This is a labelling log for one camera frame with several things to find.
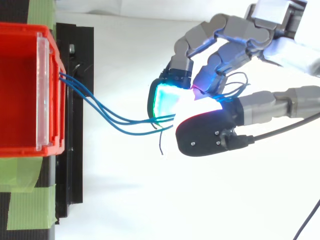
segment robotic finger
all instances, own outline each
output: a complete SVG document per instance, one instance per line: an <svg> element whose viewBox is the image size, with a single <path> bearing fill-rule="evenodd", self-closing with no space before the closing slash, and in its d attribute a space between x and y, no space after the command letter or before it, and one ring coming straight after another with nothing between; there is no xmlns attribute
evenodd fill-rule
<svg viewBox="0 0 320 240"><path fill-rule="evenodd" d="M235 128L239 126L263 124L279 117L308 119L315 116L320 113L320 87L303 86L285 92L260 91L222 102L221 106L222 109L192 116L179 124L175 135L183 154L207 156L245 148L260 140L237 135Z"/></svg>

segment black cable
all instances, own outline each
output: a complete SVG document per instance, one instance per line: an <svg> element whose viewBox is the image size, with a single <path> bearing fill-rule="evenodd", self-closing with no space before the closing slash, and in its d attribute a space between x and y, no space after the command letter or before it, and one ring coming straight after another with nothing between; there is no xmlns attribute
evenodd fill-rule
<svg viewBox="0 0 320 240"><path fill-rule="evenodd" d="M313 208L312 212L309 214L309 216L306 218L306 220L304 221L304 223L302 224L302 226L299 228L298 232L296 233L296 235L294 236L293 240L297 240L299 235L301 234L301 232L304 230L304 228L307 226L307 224L309 223L309 221L311 220L311 218L315 215L316 211L318 210L318 208L320 207L320 200L317 202L317 204L315 205L315 207Z"/></svg>
<svg viewBox="0 0 320 240"><path fill-rule="evenodd" d="M156 126L155 126L153 123L151 123L151 126L152 126L155 130L158 130L158 128L156 128Z"/></svg>
<svg viewBox="0 0 320 240"><path fill-rule="evenodd" d="M163 155L164 155L164 152L162 151L162 148L161 148L162 133L163 133L163 132L160 132L160 138L159 138L159 149L160 149L161 155L163 156Z"/></svg>
<svg viewBox="0 0 320 240"><path fill-rule="evenodd" d="M315 115L312 115L302 121L299 121L299 122L296 122L292 125L289 125L289 126L285 126L283 128L280 128L280 129L277 129L277 130L274 130L274 131L271 131L271 132L267 132L265 134L262 134L262 135L258 135L258 136L255 136L254 137L254 141L259 141L259 140L262 140L262 139L267 139L267 138L270 138L270 137L273 137L275 135L278 135L278 134L283 134L285 132L288 132L290 130L293 130L293 129L296 129L298 127L301 127L303 125L306 125L314 120L317 120L320 118L320 112L315 114Z"/></svg>

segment cable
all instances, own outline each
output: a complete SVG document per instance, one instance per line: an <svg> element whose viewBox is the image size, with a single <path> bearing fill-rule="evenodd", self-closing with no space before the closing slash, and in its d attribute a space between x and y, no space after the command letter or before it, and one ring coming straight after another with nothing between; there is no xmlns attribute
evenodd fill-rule
<svg viewBox="0 0 320 240"><path fill-rule="evenodd" d="M141 132L141 133L135 133L135 132L128 132L125 131L121 128L119 128L114 122L112 122L98 107L96 107L92 102L90 102L85 95L82 94L81 91L79 91L75 86L73 86L72 84L70 84L67 80L60 78L60 80L65 83L69 88L72 88L77 94L80 95L80 97L82 97L89 105L91 105L91 107L93 107L111 126L113 126L115 129L117 129L118 131L127 134L127 135L131 135L131 136L146 136L146 135L151 135L151 134L156 134L156 133L160 133L162 131L171 129L173 127L173 125L162 128L162 129L158 129L158 130L154 130L154 131L149 131L149 132Z"/></svg>
<svg viewBox="0 0 320 240"><path fill-rule="evenodd" d="M274 130L274 131L270 131L270 132L267 132L265 134L262 134L262 135L258 135L258 136L255 136L254 137L254 141L260 141L260 140L263 140L263 139L267 139L267 138L270 138L270 137L273 137L275 135L278 135L278 134L283 134L285 132L288 132L290 130L293 130L293 129L296 129L298 127L301 127L303 125L306 125L310 122L313 122L314 120L317 120L320 118L320 112L315 114L315 115L312 115L304 120L301 120L299 122L296 122L294 124L291 124L289 126L285 126L283 128L280 128L280 129L277 129L277 130Z"/></svg>
<svg viewBox="0 0 320 240"><path fill-rule="evenodd" d="M71 85L73 85L74 87L77 87L76 84L74 84L73 82L70 82ZM106 113L105 111L105 106L102 105L101 102L99 102L90 92L90 97L95 101L95 103L98 105L98 107L100 108L100 110L103 112L103 114L106 115L107 118L109 118L112 122L114 122L115 124L118 125L123 125L123 126L129 126L129 125L138 125L138 124L149 124L152 122L156 122L156 123L166 123L166 122L170 122L173 120L173 118L170 119L165 119L165 120L156 120L154 121L153 119L147 119L147 120L142 120L142 121L131 121L131 122L121 122L118 121L114 118L112 118L108 113Z"/></svg>
<svg viewBox="0 0 320 240"><path fill-rule="evenodd" d="M85 91L94 101L95 103L99 106L99 108L105 113L104 110L106 110L107 112L109 112L110 114L112 114L113 116L115 116L116 118L122 120L122 121L126 121L132 124L128 124L128 123L123 123L123 122L119 122L115 119L113 119L112 117L111 120L119 125L135 125L135 124L142 124L142 123L165 123L165 122L170 122L174 120L174 114L172 115L168 115L168 116L160 116L160 117L154 117L154 118L150 118L150 119L146 119L146 120L130 120L124 117L119 116L118 114L114 113L113 111L111 111L110 109L108 109L106 106L104 106L100 101L98 101L95 96L88 90L88 88L86 86L84 86L81 82L79 82L78 80L76 80L74 77L71 77L67 74L64 73L60 73L62 76L69 78L71 80L74 81L74 84L76 85L76 87L81 88L83 91Z"/></svg>
<svg viewBox="0 0 320 240"><path fill-rule="evenodd" d="M298 232L296 233L296 235L294 236L293 240L297 240L299 235L301 234L301 232L304 230L304 228L307 226L307 224L309 223L309 221L312 219L312 217L315 215L315 213L317 212L317 210L320 207L320 200L317 202L317 204L314 206L313 210L311 211L311 213L309 214L309 216L306 218L306 220L303 222L302 226L299 228Z"/></svg>
<svg viewBox="0 0 320 240"><path fill-rule="evenodd" d="M162 148L161 148L161 139L162 139L162 132L160 132L160 138L159 138L159 149L160 149L160 152L161 152L161 155L163 156L164 155L164 152L162 151Z"/></svg>

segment black metal bracket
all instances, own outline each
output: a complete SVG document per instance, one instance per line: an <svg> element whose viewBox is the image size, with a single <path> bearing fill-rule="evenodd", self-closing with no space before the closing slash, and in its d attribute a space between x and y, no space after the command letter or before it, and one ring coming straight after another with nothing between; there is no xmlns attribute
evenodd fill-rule
<svg viewBox="0 0 320 240"><path fill-rule="evenodd" d="M93 93L94 28L57 23L56 39L67 74ZM58 219L68 216L69 205L83 202L83 104L76 92L66 89L65 151L56 157Z"/></svg>

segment white background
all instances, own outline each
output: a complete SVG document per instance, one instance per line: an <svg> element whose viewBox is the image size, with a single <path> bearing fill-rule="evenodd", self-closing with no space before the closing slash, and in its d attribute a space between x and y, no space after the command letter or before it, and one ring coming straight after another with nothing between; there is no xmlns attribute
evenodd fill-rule
<svg viewBox="0 0 320 240"><path fill-rule="evenodd" d="M230 14L235 2L225 0L215 11ZM151 82L174 54L175 41L198 24L65 12L57 21L94 27L95 95L132 119L147 117ZM194 58L194 75L217 46ZM258 60L241 70L252 84L244 94L320 84ZM237 132L258 135L293 122L274 119ZM86 104L84 203L71 206L69 217L56 227L56 239L291 240L320 198L319 124L202 158L180 154L168 131L161 156L158 134L119 133ZM319 224L317 214L299 239L320 239Z"/></svg>

